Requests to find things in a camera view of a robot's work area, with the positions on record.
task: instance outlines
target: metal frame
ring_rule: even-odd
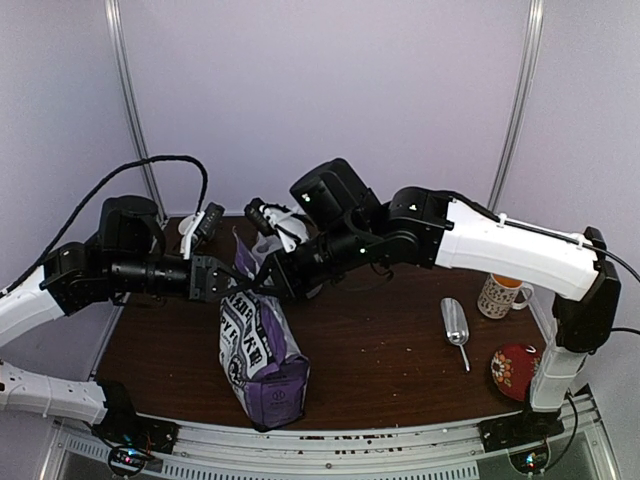
[[[587,446],[598,475],[603,480],[619,479],[595,400],[588,394],[575,400],[579,431],[589,440]],[[565,432],[555,440],[571,434],[574,416],[568,404],[564,405],[561,418]],[[446,478],[445,472],[463,470],[471,474],[450,473],[449,478],[472,480],[478,478],[478,461],[506,454],[505,451],[484,453],[476,426],[478,421],[353,431],[276,430],[266,434],[246,428],[178,421],[180,433],[173,455],[157,454],[162,463],[146,473],[175,480],[320,480],[327,477],[409,480]],[[65,452],[98,461],[106,458],[106,447],[81,423],[65,421],[55,431],[40,480],[58,478]]]
[[[142,125],[140,123],[140,115],[138,113],[138,107],[133,93],[133,83],[131,81],[127,49],[124,42],[124,32],[122,30],[122,20],[120,18],[119,0],[105,0],[105,10],[107,14],[107,25],[109,26],[109,35],[113,42],[113,52],[118,66],[120,85],[122,87],[122,95],[124,97],[127,121],[131,131],[133,145],[136,149],[138,158],[149,158],[147,144],[145,142]],[[147,193],[158,205],[160,220],[164,221],[167,218],[167,214],[162,203],[162,198],[160,197],[160,190],[158,189],[158,184],[151,165],[145,165],[142,167],[142,177]]]
[[[524,119],[525,105],[529,97],[529,91],[531,89],[531,83],[533,82],[536,63],[538,61],[538,52],[540,51],[543,10],[544,0],[531,0],[529,8],[529,22],[522,50],[520,76],[518,77],[518,85],[516,88],[515,98],[513,100],[511,118],[509,120],[509,127],[507,128],[504,146],[502,147],[502,155],[500,157],[498,171],[493,183],[493,188],[491,189],[489,203],[487,204],[487,207],[492,211],[495,211],[498,207],[518,143],[518,136],[520,135],[522,121]]]

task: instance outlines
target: white cup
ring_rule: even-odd
[[[518,293],[524,300],[516,302]],[[478,297],[478,309],[485,317],[494,320],[504,318],[509,310],[522,310],[533,297],[533,286],[513,278],[489,274]]]

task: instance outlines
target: metal scoop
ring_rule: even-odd
[[[442,318],[444,318],[447,340],[451,345],[460,347],[465,369],[470,372],[471,366],[467,353],[464,351],[464,344],[469,340],[469,326],[462,305],[455,298],[443,298],[440,302],[440,308],[442,309]]]

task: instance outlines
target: black bracket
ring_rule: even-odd
[[[173,453],[178,438],[178,425],[165,420],[136,414],[124,385],[118,382],[98,382],[105,394],[107,414],[93,426],[95,433],[115,445],[127,445],[140,451]]]
[[[545,422],[545,427],[541,430],[530,428],[526,425],[524,414],[517,413],[480,422],[478,430],[480,430],[480,438],[485,452],[495,452],[560,435],[564,432],[564,425],[560,420],[555,420],[551,423]]]

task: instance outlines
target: white cable tie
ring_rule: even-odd
[[[44,407],[44,412],[42,412],[42,418],[47,418],[49,414],[49,409],[51,408],[51,399],[53,397],[53,391],[51,389],[51,378],[49,376],[45,377],[47,379],[47,393],[49,398],[47,399],[47,406]]]
[[[582,250],[582,246],[584,245],[584,241],[586,240],[586,237],[584,235],[582,235],[581,233],[576,235],[576,240],[578,240],[578,250]]]
[[[498,215],[498,218],[500,218],[500,221],[498,222],[498,228],[504,228],[504,224],[507,221],[507,214],[501,213],[500,215]]]

